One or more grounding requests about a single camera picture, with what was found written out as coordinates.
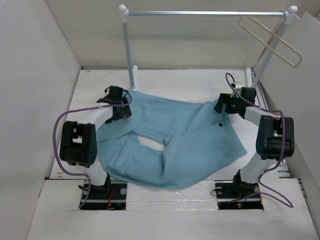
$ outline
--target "white pole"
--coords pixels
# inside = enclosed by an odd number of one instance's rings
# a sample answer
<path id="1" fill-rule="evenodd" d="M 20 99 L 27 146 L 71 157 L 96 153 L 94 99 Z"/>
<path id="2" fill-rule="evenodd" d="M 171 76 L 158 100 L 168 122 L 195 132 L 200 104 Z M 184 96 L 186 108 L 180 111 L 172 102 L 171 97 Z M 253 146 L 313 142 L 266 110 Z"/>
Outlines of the white pole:
<path id="1" fill-rule="evenodd" d="M 135 85 L 134 70 L 133 70 L 131 49 L 130 49 L 129 35 L 128 35 L 127 18 L 129 16 L 129 11 L 127 10 L 127 7 L 125 5 L 120 5 L 119 6 L 119 12 L 120 12 L 120 16 L 121 16 L 122 29 L 123 29 L 123 35 L 124 35 L 126 60 L 127 60 L 127 64 L 128 64 L 128 71 L 129 71 L 129 79 L 130 79 L 129 89 L 133 90 L 133 91 L 136 91 L 137 87 Z"/>

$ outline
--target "screw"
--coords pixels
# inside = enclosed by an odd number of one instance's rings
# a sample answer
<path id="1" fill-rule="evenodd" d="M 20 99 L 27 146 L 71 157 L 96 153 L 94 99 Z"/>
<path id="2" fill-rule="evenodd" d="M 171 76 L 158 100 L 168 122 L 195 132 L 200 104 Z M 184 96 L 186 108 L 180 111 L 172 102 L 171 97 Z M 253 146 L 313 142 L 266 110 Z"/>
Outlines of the screw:
<path id="1" fill-rule="evenodd" d="M 216 194 L 222 194 L 222 187 L 218 186 L 218 187 L 215 189 L 215 192 L 216 192 Z"/>
<path id="2" fill-rule="evenodd" d="M 121 189 L 120 189 L 120 194 L 121 194 L 121 195 L 126 195 L 126 194 L 127 194 L 127 189 L 124 188 L 124 187 L 121 188 Z"/>

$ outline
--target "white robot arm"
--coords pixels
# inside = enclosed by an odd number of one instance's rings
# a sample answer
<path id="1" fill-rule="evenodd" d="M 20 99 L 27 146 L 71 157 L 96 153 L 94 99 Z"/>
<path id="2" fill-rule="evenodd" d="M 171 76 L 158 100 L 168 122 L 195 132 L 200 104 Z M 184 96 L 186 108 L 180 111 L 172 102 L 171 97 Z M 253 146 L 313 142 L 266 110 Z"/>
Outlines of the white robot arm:
<path id="1" fill-rule="evenodd" d="M 98 106 L 117 105 L 118 107 L 101 107 L 90 110 L 78 121 L 66 121 L 63 124 L 60 159 L 69 165 L 81 168 L 91 180 L 92 187 L 106 184 L 108 174 L 97 158 L 96 131 L 103 125 L 119 119 L 130 117 L 128 100 L 123 96 L 127 92 L 121 87 L 111 86 L 105 90 L 105 96 L 97 101 Z"/>
<path id="2" fill-rule="evenodd" d="M 220 189 L 221 193 L 217 192 L 218 199 L 242 199 L 251 195 L 259 187 L 261 174 L 280 160 L 282 148 L 283 158 L 292 156 L 295 150 L 294 121 L 291 117 L 284 117 L 285 126 L 283 126 L 280 116 L 252 106 L 256 97 L 255 88 L 242 87 L 239 82 L 232 83 L 231 87 L 234 88 L 232 94 L 221 93 L 214 110 L 218 113 L 224 111 L 227 114 L 239 114 L 243 119 L 258 126 L 256 153 L 248 164 L 234 175 L 232 182 L 215 184 L 215 189 Z M 224 209 L 234 208 L 232 204 L 226 204 L 224 207 Z"/>

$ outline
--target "metal rod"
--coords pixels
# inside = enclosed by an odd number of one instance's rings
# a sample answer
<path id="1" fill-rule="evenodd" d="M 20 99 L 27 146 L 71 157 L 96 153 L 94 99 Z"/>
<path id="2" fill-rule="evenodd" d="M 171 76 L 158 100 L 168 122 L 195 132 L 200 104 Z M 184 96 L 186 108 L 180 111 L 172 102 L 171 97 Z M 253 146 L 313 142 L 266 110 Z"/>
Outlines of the metal rod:
<path id="1" fill-rule="evenodd" d="M 288 26 L 287 24 L 284 24 L 284 23 L 281 24 L 280 29 L 277 32 L 277 35 L 280 38 L 283 36 L 287 26 Z M 278 43 L 279 43 L 279 40 L 277 38 L 274 39 L 273 43 L 271 45 L 271 48 L 272 49 L 276 49 Z M 260 78 L 261 78 L 262 74 L 264 73 L 264 71 L 265 71 L 265 69 L 266 69 L 266 67 L 267 67 L 267 65 L 269 63 L 269 61 L 270 61 L 270 59 L 272 57 L 272 54 L 273 54 L 273 52 L 271 50 L 268 50 L 268 52 L 267 52 L 267 54 L 266 54 L 266 56 L 265 56 L 265 58 L 264 58 L 264 60 L 263 60 L 263 62 L 261 64 L 261 66 L 260 66 L 259 72 L 255 76 L 255 78 L 254 78 L 254 80 L 252 82 L 252 85 L 251 85 L 252 88 L 255 88 L 257 86 L 258 82 L 260 81 Z"/>
<path id="2" fill-rule="evenodd" d="M 274 17 L 284 18 L 286 12 L 249 11 L 128 11 L 129 16 L 200 16 L 200 17 Z"/>
<path id="3" fill-rule="evenodd" d="M 124 35 L 124 44 L 125 44 L 125 53 L 126 53 L 126 60 L 128 62 L 128 71 L 129 71 L 129 79 L 130 79 L 130 89 L 135 89 L 135 78 L 134 78 L 134 70 L 132 64 L 132 57 L 131 57 L 131 49 L 129 44 L 129 35 L 128 35 L 128 23 L 122 23 L 123 35 Z"/>

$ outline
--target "light blue cloth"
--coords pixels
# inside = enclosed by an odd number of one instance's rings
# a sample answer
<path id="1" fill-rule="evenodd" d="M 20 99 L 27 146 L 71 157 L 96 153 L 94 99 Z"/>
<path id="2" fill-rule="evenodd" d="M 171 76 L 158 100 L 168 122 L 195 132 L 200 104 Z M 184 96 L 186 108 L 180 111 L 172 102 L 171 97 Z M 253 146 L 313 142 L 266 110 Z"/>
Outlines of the light blue cloth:
<path id="1" fill-rule="evenodd" d="M 98 157 L 111 177 L 183 189 L 247 153 L 228 115 L 214 111 L 216 100 L 201 104 L 130 93 L 132 116 L 97 131 Z M 165 149 L 140 144 L 138 135 L 164 142 Z"/>

